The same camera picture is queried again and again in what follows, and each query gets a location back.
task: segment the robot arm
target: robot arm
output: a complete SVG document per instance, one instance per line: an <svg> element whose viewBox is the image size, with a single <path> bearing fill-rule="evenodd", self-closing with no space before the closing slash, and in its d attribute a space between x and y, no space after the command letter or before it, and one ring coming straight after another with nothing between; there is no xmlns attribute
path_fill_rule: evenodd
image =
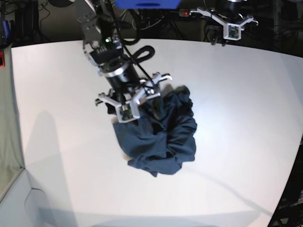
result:
<svg viewBox="0 0 303 227"><path fill-rule="evenodd" d="M110 16L104 13L100 0L76 0L76 9L84 34L84 54L97 68L98 74L105 76L112 87L108 95L99 94L96 105L104 102L113 106L119 122L126 123L140 118L139 105L142 100L159 97L157 84L171 77L160 73L149 77L140 67L140 62L154 55L154 49L146 46L131 55L121 38L120 25L110 1L107 4L112 13ZM124 49L128 51L128 56L124 54ZM148 55L139 58L144 52L148 52ZM148 79L139 78L133 64L138 65Z"/></svg>
<svg viewBox="0 0 303 227"><path fill-rule="evenodd" d="M190 16L198 13L204 17L210 17L223 26L224 39L239 40L244 26L251 22L257 23L257 21L253 16L241 17L239 20L236 9L240 8L239 2L242 0L218 0L218 2L222 1L228 2L228 4L218 7L219 11L197 8L182 15ZM99 94L96 105L103 102L111 105L119 122L125 123L139 119L139 106L143 100L160 97L158 83L172 78L169 74L160 73L155 73L150 77L144 71L139 63L150 59L155 50L151 46L145 46L131 55L126 45L137 43L139 38L132 42L122 39L120 26L126 26L126 24L118 22L110 0L104 0L104 2L111 15L104 13L100 0L76 0L75 2L78 21L84 34L83 51L96 67L98 74L104 76L112 87L107 95ZM144 52L148 52L148 54L139 58ZM142 70L147 78L138 76L133 67L134 64Z"/></svg>

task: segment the white table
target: white table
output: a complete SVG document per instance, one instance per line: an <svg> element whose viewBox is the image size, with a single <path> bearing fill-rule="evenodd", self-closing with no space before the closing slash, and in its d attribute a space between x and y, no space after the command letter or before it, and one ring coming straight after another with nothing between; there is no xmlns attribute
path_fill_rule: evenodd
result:
<svg viewBox="0 0 303 227"><path fill-rule="evenodd" d="M190 89L198 124L195 162L154 178L127 165L113 116L95 107L110 87L81 44L12 50L26 168L58 226L268 225L303 133L303 59L172 40L130 47L155 48L142 66Z"/></svg>

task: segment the dark blue cloth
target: dark blue cloth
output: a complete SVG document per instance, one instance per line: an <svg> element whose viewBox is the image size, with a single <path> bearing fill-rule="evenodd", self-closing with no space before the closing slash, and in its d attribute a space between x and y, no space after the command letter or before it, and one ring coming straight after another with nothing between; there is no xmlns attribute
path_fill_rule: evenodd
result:
<svg viewBox="0 0 303 227"><path fill-rule="evenodd" d="M120 147L132 159L129 166L156 177L158 173L175 174L183 162L195 160L197 124L189 95L188 88L182 87L165 96L159 105L160 119L151 115L152 106L146 103L139 120L114 124Z"/></svg>

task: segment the metal bracket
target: metal bracket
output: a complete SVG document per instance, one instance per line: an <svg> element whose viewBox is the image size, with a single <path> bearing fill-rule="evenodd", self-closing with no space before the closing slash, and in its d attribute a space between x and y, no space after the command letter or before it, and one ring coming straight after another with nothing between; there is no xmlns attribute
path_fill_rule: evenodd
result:
<svg viewBox="0 0 303 227"><path fill-rule="evenodd" d="M156 73L152 77L154 84L158 84L167 79L172 80L172 77L169 74L161 75L160 73ZM127 123L137 120L140 118L138 106L140 105L141 100L143 98L153 99L161 96L159 91L151 88L152 82L150 80L142 79L141 82L143 83L141 88L138 89L135 95L130 100L127 100L124 105L110 98L105 93L99 94L99 99L96 99L96 104L104 102L115 107L120 123Z"/></svg>
<svg viewBox="0 0 303 227"><path fill-rule="evenodd" d="M255 22L256 25L258 26L258 21L256 21L254 17L250 15L244 17L242 21L235 24L235 23L226 22L222 17L220 17L217 14L214 14L214 12L211 12L210 10L205 8L197 8L195 12L200 13L205 17L210 17L211 19L222 25L223 39L227 39L227 40L234 40L234 41L240 40L241 32L244 31L245 25L248 23Z"/></svg>

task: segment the black cable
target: black cable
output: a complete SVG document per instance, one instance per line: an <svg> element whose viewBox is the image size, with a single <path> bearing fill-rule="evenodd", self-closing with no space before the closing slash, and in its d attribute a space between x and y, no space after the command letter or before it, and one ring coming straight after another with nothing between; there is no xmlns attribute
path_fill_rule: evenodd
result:
<svg viewBox="0 0 303 227"><path fill-rule="evenodd" d="M41 11L43 10L44 7L46 7L48 5L48 0L46 0L46 2L42 2L40 5L38 5L38 11Z"/></svg>
<svg viewBox="0 0 303 227"><path fill-rule="evenodd" d="M164 18L161 22L159 31L164 31L164 33L162 33L162 35L166 35L170 30L171 30L171 27L169 25L169 21L166 18Z"/></svg>
<svg viewBox="0 0 303 227"><path fill-rule="evenodd" d="M204 32L204 40L203 40L203 42L206 41L206 26L207 26L207 23L205 23L204 28L203 28L203 32Z"/></svg>
<svg viewBox="0 0 303 227"><path fill-rule="evenodd" d="M141 58L138 58L144 52L148 52L148 54ZM155 49L152 46L144 46L133 54L133 58L137 61L137 63L141 63L143 61L149 60L154 55L155 55Z"/></svg>
<svg viewBox="0 0 303 227"><path fill-rule="evenodd" d="M136 12L133 9L129 9L128 11L132 15L132 17L133 17L133 19L136 23L136 28L137 28L136 38L132 41L128 41L128 40L123 39L123 42L125 43L125 45L132 46L132 45L135 45L136 43L138 43L141 39L141 33L140 33L140 27L141 27L140 24L141 24L141 22L140 22L140 19L139 19L138 15L136 14Z"/></svg>
<svg viewBox="0 0 303 227"><path fill-rule="evenodd" d="M0 0L1 2L4 2L3 5L0 8L0 11L3 10L3 7L7 7L10 4L16 4L15 2L11 2L11 1L6 1L6 0Z"/></svg>
<svg viewBox="0 0 303 227"><path fill-rule="evenodd" d="M176 34L177 38L182 39L176 28L173 26L172 22L169 23L170 29Z"/></svg>
<svg viewBox="0 0 303 227"><path fill-rule="evenodd" d="M183 35L183 33L180 31L180 29L178 28L178 26L176 25L175 21L172 20L172 24L175 27L176 31L179 33L179 35L181 36L181 38L183 40L187 40L187 38L185 37L185 35Z"/></svg>
<svg viewBox="0 0 303 227"><path fill-rule="evenodd" d="M151 81L152 83L152 86L156 89L157 86L155 85L155 83L153 82L152 78L148 75L148 73L141 67L141 65L139 63L137 63L137 61L133 58L132 54L129 52L129 50L127 49L125 43L123 42L123 39L121 37L121 33L120 33L120 27L119 27L119 23L118 23L118 20L116 18L116 15L115 15L115 12L114 12L114 9L113 9L113 6L110 2L110 0L107 0L107 3L109 5L109 9L110 9L110 13L114 19L114 23L115 23L115 26L116 26L116 30L117 30L117 34L119 36L119 39L122 41L122 46L123 48L126 50L126 52L128 53L129 55L129 58L132 60L132 62L138 66L138 68L145 74L145 76Z"/></svg>
<svg viewBox="0 0 303 227"><path fill-rule="evenodd" d="M302 16L300 18L300 22L302 22L302 20L303 20L303 13L302 13ZM299 31L296 32L295 39L294 39L293 45L292 45L292 47L291 47L290 50L294 49L294 47L295 47L295 45L296 45L296 43L298 41L298 37L299 37Z"/></svg>
<svg viewBox="0 0 303 227"><path fill-rule="evenodd" d="M284 36L285 32L291 32L288 34L288 36L284 37L286 39L291 38L294 35L296 36L299 30L303 30L302 19L303 17L301 17L300 21L293 21L283 25L275 25L279 26L280 28L274 33L274 36Z"/></svg>
<svg viewBox="0 0 303 227"><path fill-rule="evenodd" d="M208 38L208 33L209 33L209 29L207 30L207 32L206 32L206 34L205 34L205 37L204 37L204 40L203 40L203 42L205 42L206 40L210 43L210 40L209 40L209 38Z"/></svg>
<svg viewBox="0 0 303 227"><path fill-rule="evenodd" d="M21 10L21 7L20 7L19 3L25 3L25 4L26 4L26 2L24 2L24 1L20 1L20 2L12 2L12 1L7 1L7 0L0 0L0 1L3 1L3 2L5 2L5 3L8 3L8 4L5 4L5 5L4 5L4 6L5 6L4 9L1 8L1 10L0 10L1 13L2 13L3 15L8 15L8 14L11 14L11 13L16 12L16 11L18 11L18 10ZM6 9L7 9L7 6L8 6L9 4L15 4L15 5L18 7L18 9L15 9L15 10L13 10L13 11L11 11L11 12L2 12L3 10L6 10Z"/></svg>
<svg viewBox="0 0 303 227"><path fill-rule="evenodd" d="M275 45L273 45L273 44L269 44L269 46L265 43L265 41L264 41L264 37L262 37L262 36L260 36L260 35L257 35L257 34L254 34L254 33L252 33L252 34L249 34L249 33L246 33L246 32L242 32L243 34L245 34L245 35L247 35L248 37L250 37L250 38L252 38L252 39L255 39L255 40L257 40L257 41L259 41L260 43L262 43L264 46L266 46L267 48L268 48L268 50L270 50L270 49L273 49L273 48L276 48L279 52L283 52L279 47L276 47Z"/></svg>
<svg viewBox="0 0 303 227"><path fill-rule="evenodd" d="M44 18L42 18L42 19L40 20L40 22L39 22L39 29L40 29L40 30L42 30L42 21L45 20L45 19L47 19L47 18L49 17L49 15L51 14L51 12L45 7L45 5L42 5L42 4L41 4L41 6L42 6L43 9L45 9L45 10L48 12L48 14L47 14L46 17L44 17Z"/></svg>
<svg viewBox="0 0 303 227"><path fill-rule="evenodd" d="M44 39L46 39L48 42L52 42L49 38L47 38L41 31L40 31L40 29L38 30L38 33L39 33L39 35L40 35L40 37L42 36Z"/></svg>
<svg viewBox="0 0 303 227"><path fill-rule="evenodd" d="M123 89L120 90L120 102L122 105L125 105L126 103L125 96L123 95Z"/></svg>

